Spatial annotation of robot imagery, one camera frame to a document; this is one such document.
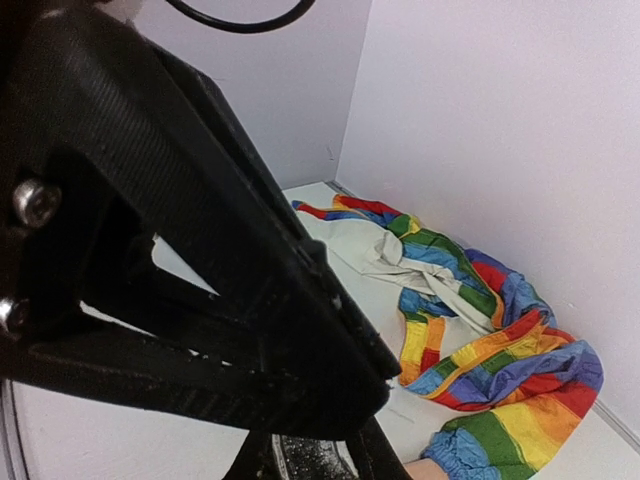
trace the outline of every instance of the red stripe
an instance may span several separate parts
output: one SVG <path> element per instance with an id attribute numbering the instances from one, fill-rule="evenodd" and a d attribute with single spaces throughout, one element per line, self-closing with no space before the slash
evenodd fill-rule
<path id="1" fill-rule="evenodd" d="M 491 290 L 494 292 L 500 292 L 500 290 L 502 290 L 502 285 L 504 285 L 504 282 L 507 279 L 507 275 L 505 273 L 491 265 L 481 262 L 473 262 L 473 268 L 478 272 L 478 275 L 487 282 L 487 285 L 489 285 Z"/>
<path id="2" fill-rule="evenodd" d="M 300 210 L 301 212 L 310 213 L 314 217 L 318 217 L 321 220 L 324 220 L 327 216 L 327 212 L 325 212 L 324 210 L 313 208 L 311 205 L 307 205 L 306 203 L 302 203 L 298 205 L 297 210 Z"/>
<path id="3" fill-rule="evenodd" d="M 454 410 L 458 410 L 459 412 L 479 412 L 490 408 L 490 405 L 487 405 L 486 403 L 461 403 L 460 400 L 448 391 L 441 393 L 434 398 L 433 401 Z"/>
<path id="4" fill-rule="evenodd" d="M 520 391 L 527 397 L 535 397 L 558 390 L 562 385 L 563 383 L 553 373 L 539 373 L 527 378 L 520 385 Z"/>
<path id="5" fill-rule="evenodd" d="M 420 363 L 420 373 L 424 373 L 440 361 L 440 352 L 425 348 L 422 352 L 422 362 Z"/>
<path id="6" fill-rule="evenodd" d="M 551 395 L 577 416 L 584 418 L 596 401 L 598 392 L 582 382 L 568 382 Z"/>
<path id="7" fill-rule="evenodd" d="M 564 338 L 569 343 L 573 343 L 576 341 L 576 339 L 573 338 L 571 335 L 569 335 L 567 332 L 563 332 L 562 330 L 558 330 L 557 328 L 547 327 L 544 330 L 544 334 L 553 335 L 554 337 Z"/>
<path id="8" fill-rule="evenodd" d="M 524 337 L 540 322 L 540 312 L 533 309 L 527 312 L 523 317 L 520 317 L 513 325 L 505 328 L 504 333 L 511 341 Z"/>
<path id="9" fill-rule="evenodd" d="M 398 210 L 381 202 L 369 202 L 355 197 L 347 197 L 346 195 L 337 195 L 337 198 L 342 205 L 349 208 L 361 208 L 363 210 L 369 210 L 370 212 L 377 213 L 378 215 L 382 215 L 383 213 L 402 215 L 402 212 L 399 212 Z"/>

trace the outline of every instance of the hand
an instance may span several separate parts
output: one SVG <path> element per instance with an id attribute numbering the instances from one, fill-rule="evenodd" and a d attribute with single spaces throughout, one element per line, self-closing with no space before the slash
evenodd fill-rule
<path id="1" fill-rule="evenodd" d="M 413 480 L 448 480 L 449 478 L 444 470 L 430 458 L 409 463 L 404 468 Z"/>

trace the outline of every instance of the screw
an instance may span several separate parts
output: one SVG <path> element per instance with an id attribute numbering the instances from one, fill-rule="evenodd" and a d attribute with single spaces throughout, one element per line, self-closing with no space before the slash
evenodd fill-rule
<path id="1" fill-rule="evenodd" d="M 20 221 L 30 228 L 44 227 L 58 211 L 62 192 L 58 187 L 29 179 L 13 191 L 13 208 Z"/>
<path id="2" fill-rule="evenodd" d="M 29 300 L 0 299 L 0 327 L 5 332 L 15 333 L 27 322 L 28 317 Z"/>

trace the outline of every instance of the rainbow striped fabric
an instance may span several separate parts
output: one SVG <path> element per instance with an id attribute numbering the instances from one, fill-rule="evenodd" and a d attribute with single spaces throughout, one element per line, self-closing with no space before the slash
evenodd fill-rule
<path id="1" fill-rule="evenodd" d="M 431 272 L 437 294 L 405 287 L 400 295 L 406 338 L 399 381 L 476 413 L 445 424 L 423 458 L 454 480 L 526 479 L 553 458 L 594 403 L 603 371 L 586 342 L 557 328 L 521 274 L 379 202 L 337 196 L 329 210 L 293 206 L 325 221 L 374 222 L 399 239 L 402 261 Z M 441 358 L 447 325 L 461 319 L 485 319 L 490 331 L 480 328 L 475 340 Z"/>

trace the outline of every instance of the yellow stripe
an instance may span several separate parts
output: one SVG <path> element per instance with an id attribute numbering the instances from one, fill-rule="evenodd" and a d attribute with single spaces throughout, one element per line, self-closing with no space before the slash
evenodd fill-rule
<path id="1" fill-rule="evenodd" d="M 422 230 L 422 227 L 420 226 L 420 220 L 418 220 L 418 218 L 414 217 L 413 215 L 409 215 L 409 224 L 407 226 L 407 232 L 403 233 L 398 238 L 402 240 L 407 235 L 413 235 L 414 233 L 418 233 L 420 230 Z"/>
<path id="2" fill-rule="evenodd" d="M 331 202 L 333 208 L 349 209 L 349 207 L 340 201 L 341 198 L 342 195 L 334 195 L 333 201 Z"/>
<path id="3" fill-rule="evenodd" d="M 407 333 L 404 338 L 404 346 L 400 354 L 402 374 L 398 381 L 400 385 L 409 385 L 420 376 L 422 352 L 427 343 L 429 328 L 425 323 L 406 322 Z"/>
<path id="4" fill-rule="evenodd" d="M 543 353 L 538 350 L 538 345 L 540 343 L 540 335 L 545 328 L 544 325 L 538 324 L 526 337 L 522 337 L 515 344 L 507 348 L 507 352 L 517 359 L 528 358 Z"/>
<path id="5" fill-rule="evenodd" d="M 465 345 L 456 353 L 451 355 L 451 360 L 460 367 L 473 363 L 478 358 L 478 354 L 476 353 L 475 348 L 473 348 L 473 343 Z"/>
<path id="6" fill-rule="evenodd" d="M 562 445 L 541 428 L 527 402 L 496 408 L 493 414 L 518 444 L 525 461 L 535 470 L 549 463 Z"/>

